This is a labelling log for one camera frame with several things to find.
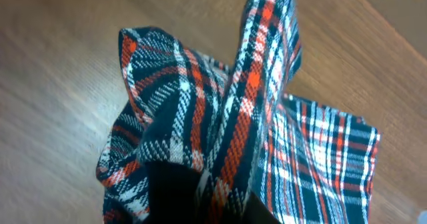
fabric fold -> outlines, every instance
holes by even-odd
[[[380,134],[287,93],[302,62],[295,8],[248,0],[232,69],[157,27],[120,31],[129,101],[97,165],[105,223],[147,220],[159,162],[198,173],[197,222],[241,220],[251,193],[281,223],[368,222]]]

checkered pattern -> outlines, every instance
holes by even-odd
[[[196,170],[196,221],[239,219],[254,192],[281,223],[367,223],[379,132],[286,93],[301,63],[294,0],[248,0],[234,68],[161,29],[123,29],[129,102],[97,166],[105,223],[149,216],[146,163]]]

plaid bag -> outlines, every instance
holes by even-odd
[[[149,220],[153,177],[172,168],[191,170],[178,179],[194,179],[195,222],[239,221],[251,193],[281,223],[368,222],[379,132],[286,93],[302,56],[294,0],[248,0],[242,17],[232,70],[161,29],[121,30],[129,102],[97,165],[104,223]]]

